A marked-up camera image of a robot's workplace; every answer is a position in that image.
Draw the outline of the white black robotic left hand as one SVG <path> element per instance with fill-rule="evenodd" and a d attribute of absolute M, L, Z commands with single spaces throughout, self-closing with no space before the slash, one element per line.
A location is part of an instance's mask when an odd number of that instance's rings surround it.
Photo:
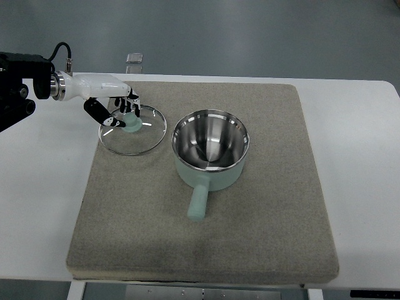
<path fill-rule="evenodd" d="M 109 127 L 126 128 L 140 117 L 141 104 L 131 86 L 110 74 L 77 74 L 55 72 L 51 76 L 50 96 L 57 101 L 74 98 L 84 100 L 84 110 L 99 124 Z M 99 101 L 99 98 L 114 100 L 121 113 L 133 113 L 128 122 L 116 119 Z"/>

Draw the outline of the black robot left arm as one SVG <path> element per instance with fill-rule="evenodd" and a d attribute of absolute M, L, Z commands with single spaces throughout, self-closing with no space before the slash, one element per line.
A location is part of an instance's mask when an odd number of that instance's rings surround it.
<path fill-rule="evenodd" d="M 67 50 L 65 75 L 55 71 L 53 59 L 59 49 Z M 1 131 L 30 116 L 36 103 L 28 98 L 29 88 L 23 83 L 31 79 L 38 99 L 53 97 L 62 100 L 66 93 L 66 76 L 72 74 L 72 53 L 66 42 L 59 42 L 49 58 L 38 54 L 1 53 Z"/>

